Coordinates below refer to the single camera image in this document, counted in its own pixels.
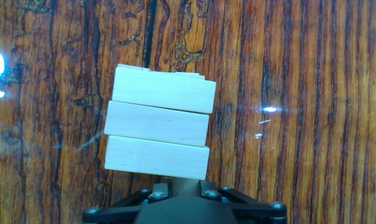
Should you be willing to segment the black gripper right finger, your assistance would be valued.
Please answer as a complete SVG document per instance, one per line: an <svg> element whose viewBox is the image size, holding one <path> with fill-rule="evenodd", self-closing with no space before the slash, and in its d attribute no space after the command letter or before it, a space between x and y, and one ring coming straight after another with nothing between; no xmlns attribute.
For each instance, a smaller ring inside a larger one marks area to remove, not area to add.
<svg viewBox="0 0 376 224"><path fill-rule="evenodd" d="M213 182L198 182L199 196L225 205L238 223L287 224L287 207L282 202L262 203L231 187L217 188Z"/></svg>

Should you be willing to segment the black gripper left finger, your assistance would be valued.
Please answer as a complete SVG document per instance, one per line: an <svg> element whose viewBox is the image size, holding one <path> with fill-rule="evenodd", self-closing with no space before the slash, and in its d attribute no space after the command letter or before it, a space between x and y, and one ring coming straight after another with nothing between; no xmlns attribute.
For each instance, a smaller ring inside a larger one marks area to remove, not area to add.
<svg viewBox="0 0 376 224"><path fill-rule="evenodd" d="M170 183L154 184L152 190L138 190L108 208L88 208L83 212L82 220L83 223L133 223L145 206L171 197Z"/></svg>

